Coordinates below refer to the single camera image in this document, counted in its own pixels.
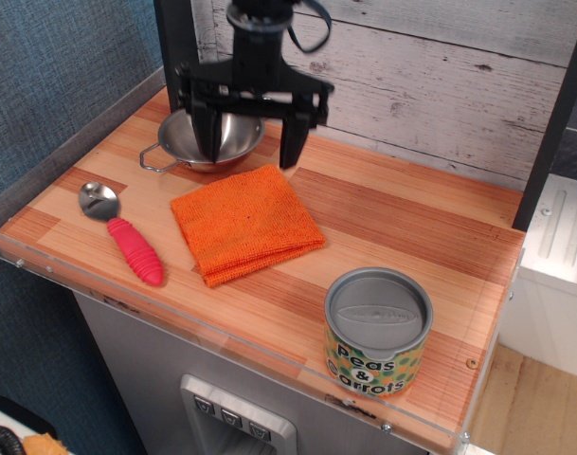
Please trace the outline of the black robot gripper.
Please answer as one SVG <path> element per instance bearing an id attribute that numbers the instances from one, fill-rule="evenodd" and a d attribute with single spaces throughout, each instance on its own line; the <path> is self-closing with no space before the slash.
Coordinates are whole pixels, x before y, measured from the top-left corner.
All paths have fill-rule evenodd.
<path id="1" fill-rule="evenodd" d="M 216 163 L 220 154 L 223 113 L 281 119 L 279 166 L 284 170 L 297 164 L 310 128 L 327 122 L 334 86 L 284 61 L 285 33 L 294 34 L 290 26 L 234 27 L 230 59 L 205 64 L 186 59 L 176 66 L 180 99 L 208 161 Z"/>

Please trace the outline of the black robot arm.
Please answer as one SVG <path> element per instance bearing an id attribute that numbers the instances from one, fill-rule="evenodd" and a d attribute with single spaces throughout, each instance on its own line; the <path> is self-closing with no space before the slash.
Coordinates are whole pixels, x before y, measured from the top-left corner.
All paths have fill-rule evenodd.
<path id="1" fill-rule="evenodd" d="M 176 67 L 179 99 L 190 114 L 198 148 L 216 162 L 225 113 L 282 122 L 279 165 L 295 166 L 310 130 L 327 121 L 331 83 L 295 70 L 282 57 L 285 35 L 294 37 L 293 1 L 232 1 L 233 53 L 218 63 L 197 56 Z"/>

